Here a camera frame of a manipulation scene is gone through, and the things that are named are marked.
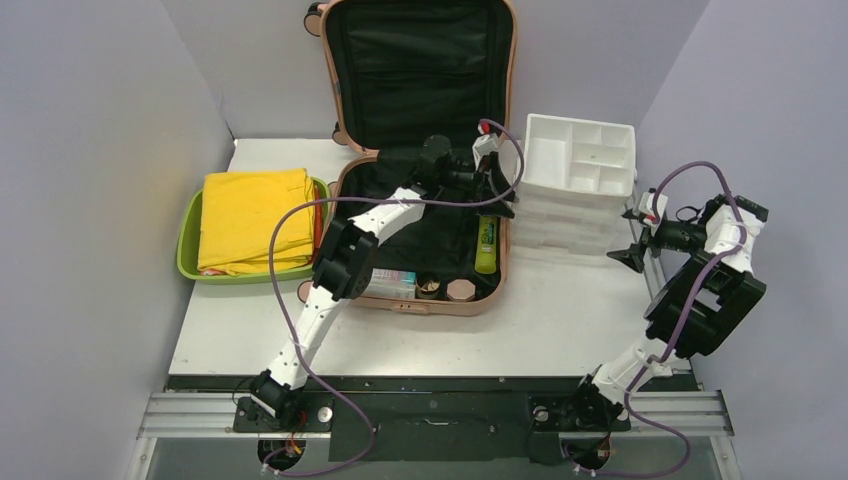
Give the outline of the red snack bag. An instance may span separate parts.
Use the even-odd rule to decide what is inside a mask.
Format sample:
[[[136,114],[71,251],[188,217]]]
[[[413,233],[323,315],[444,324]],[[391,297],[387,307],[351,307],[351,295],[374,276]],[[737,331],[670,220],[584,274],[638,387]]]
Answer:
[[[314,215],[313,255],[311,262],[314,261],[319,252],[324,231],[324,206],[321,203],[314,206]]]

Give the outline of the octagonal pink jar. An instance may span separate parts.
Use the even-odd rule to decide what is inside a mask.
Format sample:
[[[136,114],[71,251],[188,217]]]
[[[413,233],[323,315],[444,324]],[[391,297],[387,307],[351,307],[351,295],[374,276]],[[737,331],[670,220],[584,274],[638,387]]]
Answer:
[[[476,286],[468,279],[456,279],[446,287],[446,297],[452,302],[470,302],[476,297]]]

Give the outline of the small green bottle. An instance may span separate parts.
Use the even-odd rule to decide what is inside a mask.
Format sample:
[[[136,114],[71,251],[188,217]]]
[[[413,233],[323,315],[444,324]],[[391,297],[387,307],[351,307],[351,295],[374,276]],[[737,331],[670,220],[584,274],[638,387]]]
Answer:
[[[489,275],[497,271],[497,230],[495,217],[479,217],[474,266],[479,274]]]

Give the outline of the white toothpaste box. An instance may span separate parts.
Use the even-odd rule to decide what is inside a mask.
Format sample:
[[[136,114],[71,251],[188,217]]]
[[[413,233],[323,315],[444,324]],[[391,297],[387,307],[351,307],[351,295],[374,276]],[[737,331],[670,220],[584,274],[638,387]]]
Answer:
[[[363,295],[387,299],[414,299],[416,296],[416,273],[374,269]]]

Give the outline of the green plastic tray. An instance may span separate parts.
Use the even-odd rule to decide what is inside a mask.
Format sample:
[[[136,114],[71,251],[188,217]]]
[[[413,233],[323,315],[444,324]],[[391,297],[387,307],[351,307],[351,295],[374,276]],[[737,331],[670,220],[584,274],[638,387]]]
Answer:
[[[316,198],[328,198],[332,196],[332,193],[334,193],[333,187],[335,187],[335,181],[332,181],[330,182],[330,184],[328,184],[319,178],[313,177],[313,183]],[[210,285],[246,285],[269,283],[271,277],[268,273],[244,274],[240,276],[230,276],[226,274],[203,275],[200,273],[197,268],[197,260],[199,254],[199,243],[201,233],[200,225],[203,203],[202,196],[203,190],[198,190],[190,200],[183,216],[183,224],[179,234],[179,240],[176,250],[176,266],[179,272],[189,280]],[[329,206],[324,205],[321,208],[322,212],[320,216],[318,216],[321,220],[316,220],[315,224],[315,240],[317,242],[315,248],[316,253],[317,244],[320,243],[319,237],[321,235],[319,234],[322,233],[325,224],[331,217]],[[306,278],[311,272],[311,262],[312,260],[308,261],[305,265],[299,266],[297,268],[277,271],[276,278],[278,280],[283,281]]]

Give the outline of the yellow box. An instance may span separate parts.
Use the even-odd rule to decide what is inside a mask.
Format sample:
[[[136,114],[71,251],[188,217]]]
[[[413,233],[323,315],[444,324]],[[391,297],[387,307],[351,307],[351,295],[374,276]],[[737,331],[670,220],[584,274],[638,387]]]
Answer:
[[[267,274],[269,257],[279,272],[307,265],[315,245],[314,206],[284,222],[293,208],[315,199],[313,179],[304,168],[223,172],[205,177],[202,189],[197,268],[214,275]]]

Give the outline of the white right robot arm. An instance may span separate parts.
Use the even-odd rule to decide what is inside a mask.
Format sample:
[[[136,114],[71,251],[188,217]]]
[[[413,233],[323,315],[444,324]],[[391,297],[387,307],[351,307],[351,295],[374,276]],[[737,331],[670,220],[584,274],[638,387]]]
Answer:
[[[719,194],[695,217],[656,220],[648,213],[653,193],[624,213],[642,232],[628,248],[608,252],[641,273],[646,256],[685,252],[688,260],[653,297],[645,333],[612,361],[586,375],[564,400],[566,418],[581,428],[609,428],[625,410],[626,396],[669,371],[672,363],[712,354],[766,292],[752,270],[754,243],[767,208],[737,195]]]

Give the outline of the pink hard-shell suitcase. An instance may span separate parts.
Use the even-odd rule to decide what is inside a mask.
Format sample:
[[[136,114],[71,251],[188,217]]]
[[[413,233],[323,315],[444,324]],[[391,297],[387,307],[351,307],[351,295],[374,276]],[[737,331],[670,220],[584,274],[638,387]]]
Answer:
[[[390,196],[430,136],[447,137],[464,160],[472,157],[480,122],[501,141],[507,136],[516,46],[508,2],[332,1],[313,6],[305,23],[323,39],[336,131],[358,153],[337,181],[332,219],[361,214],[369,200]],[[379,247],[375,269],[438,275],[436,299],[362,294],[350,303],[453,316],[486,311],[506,278],[510,220],[495,217],[497,271],[484,275],[474,268],[479,217],[469,209],[434,208]],[[446,287],[456,279],[475,284],[473,301],[447,299]]]

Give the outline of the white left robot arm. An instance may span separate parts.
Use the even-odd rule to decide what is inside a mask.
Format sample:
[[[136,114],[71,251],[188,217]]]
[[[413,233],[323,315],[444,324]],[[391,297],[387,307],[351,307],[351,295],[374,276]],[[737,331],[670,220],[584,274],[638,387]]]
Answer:
[[[513,217],[509,205],[517,184],[499,165],[500,143],[497,134],[481,132],[471,159],[464,160],[447,137],[430,136],[390,196],[369,200],[369,210],[361,214],[330,221],[303,309],[297,319],[284,317],[288,340],[250,383],[250,398],[272,429],[285,430],[297,420],[298,396],[314,374],[310,363],[341,310],[367,289],[383,243],[438,207]]]

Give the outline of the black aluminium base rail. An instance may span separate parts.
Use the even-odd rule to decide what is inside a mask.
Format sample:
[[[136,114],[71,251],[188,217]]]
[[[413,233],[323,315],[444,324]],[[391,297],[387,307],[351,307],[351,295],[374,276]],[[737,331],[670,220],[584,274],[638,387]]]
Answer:
[[[275,472],[360,473],[378,461],[521,458],[571,471],[584,463],[666,479],[737,479],[723,395],[689,374],[656,379],[624,420],[581,425],[566,377],[332,377],[309,382],[278,420],[256,406],[243,377],[175,380],[150,396],[128,470],[143,479],[175,441],[190,473],[219,471],[230,451],[261,479]]]

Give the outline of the white plastic drawer organizer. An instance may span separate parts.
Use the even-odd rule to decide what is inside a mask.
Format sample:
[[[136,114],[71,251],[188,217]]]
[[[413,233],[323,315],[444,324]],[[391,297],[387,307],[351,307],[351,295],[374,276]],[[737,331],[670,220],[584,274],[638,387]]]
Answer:
[[[636,177],[635,128],[531,113],[511,240],[603,256],[613,248]]]

